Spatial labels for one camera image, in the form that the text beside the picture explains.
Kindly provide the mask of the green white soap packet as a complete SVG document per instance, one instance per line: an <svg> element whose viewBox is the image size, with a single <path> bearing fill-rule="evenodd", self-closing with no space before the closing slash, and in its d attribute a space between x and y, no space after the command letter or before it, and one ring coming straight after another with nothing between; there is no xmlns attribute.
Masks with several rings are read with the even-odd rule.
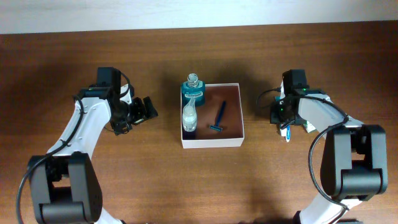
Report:
<svg viewBox="0 0 398 224"><path fill-rule="evenodd" d="M312 125L311 123L309 123L308 121L303 125L306 132L307 133L311 133L313 131L316 131L317 129L314 127L314 125Z"/></svg>

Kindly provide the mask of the clear pump sanitizer bottle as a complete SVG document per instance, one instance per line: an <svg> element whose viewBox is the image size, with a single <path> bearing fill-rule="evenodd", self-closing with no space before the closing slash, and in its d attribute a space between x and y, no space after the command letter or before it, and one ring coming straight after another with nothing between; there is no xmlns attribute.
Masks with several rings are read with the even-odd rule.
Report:
<svg viewBox="0 0 398 224"><path fill-rule="evenodd" d="M197 128L197 112L195 108L195 98L190 98L190 101L183 108L182 125L183 125L183 134L185 138L188 140L195 139L196 128Z"/></svg>

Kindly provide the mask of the blue disposable razor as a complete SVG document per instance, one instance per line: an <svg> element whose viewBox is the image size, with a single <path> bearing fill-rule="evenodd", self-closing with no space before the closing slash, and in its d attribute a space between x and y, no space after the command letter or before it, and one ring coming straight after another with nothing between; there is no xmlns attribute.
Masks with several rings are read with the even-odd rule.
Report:
<svg viewBox="0 0 398 224"><path fill-rule="evenodd" d="M209 126L210 129L218 131L218 132L222 132L223 128L220 126L220 122L221 122L221 119L223 117L225 107L226 107L226 101L223 101L222 104L221 104L220 111L219 111L219 113L217 115L217 118L215 120L215 124L210 125Z"/></svg>

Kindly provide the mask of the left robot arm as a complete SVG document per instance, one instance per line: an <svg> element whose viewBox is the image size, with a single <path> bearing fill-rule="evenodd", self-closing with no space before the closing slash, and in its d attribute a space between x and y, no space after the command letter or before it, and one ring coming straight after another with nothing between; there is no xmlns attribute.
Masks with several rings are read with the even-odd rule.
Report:
<svg viewBox="0 0 398 224"><path fill-rule="evenodd" d="M134 96L125 75L100 67L96 83L74 97L75 109L57 142L42 156L32 156L22 181L28 182L38 223L121 223L103 207L103 194L92 165L99 136L115 135L157 117L150 98Z"/></svg>

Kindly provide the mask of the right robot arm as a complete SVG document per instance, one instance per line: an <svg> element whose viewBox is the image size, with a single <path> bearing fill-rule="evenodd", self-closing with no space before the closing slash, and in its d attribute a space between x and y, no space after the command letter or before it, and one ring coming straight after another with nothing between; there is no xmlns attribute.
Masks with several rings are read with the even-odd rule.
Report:
<svg viewBox="0 0 398 224"><path fill-rule="evenodd" d="M290 127L318 131L308 151L308 170L317 196L293 223L339 223L353 207L383 194L388 186L386 132L364 124L311 89L304 70L288 70L276 89L270 122L290 140Z"/></svg>

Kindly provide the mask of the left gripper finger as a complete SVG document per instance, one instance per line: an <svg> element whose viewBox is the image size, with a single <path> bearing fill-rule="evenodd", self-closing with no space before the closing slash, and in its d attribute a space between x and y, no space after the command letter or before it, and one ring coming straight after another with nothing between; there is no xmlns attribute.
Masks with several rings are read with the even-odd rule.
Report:
<svg viewBox="0 0 398 224"><path fill-rule="evenodd" d="M140 98L136 97L132 100L129 117L133 125L141 124L146 120L146 109Z"/></svg>
<svg viewBox="0 0 398 224"><path fill-rule="evenodd" d="M143 99L143 101L144 101L144 106L145 106L145 109L146 109L146 118L147 119L152 119L152 118L158 117L158 112L155 109L150 97L149 96L145 97Z"/></svg>

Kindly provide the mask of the teal mouthwash bottle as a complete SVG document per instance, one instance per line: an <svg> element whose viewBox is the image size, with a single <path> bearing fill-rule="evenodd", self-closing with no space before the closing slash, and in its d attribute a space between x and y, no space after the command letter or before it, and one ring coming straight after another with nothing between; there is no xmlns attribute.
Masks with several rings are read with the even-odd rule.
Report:
<svg viewBox="0 0 398 224"><path fill-rule="evenodd" d="M205 82L198 79L198 75L190 73L187 81L181 85L182 105L185 106L191 98L195 99L195 106L205 104Z"/></svg>

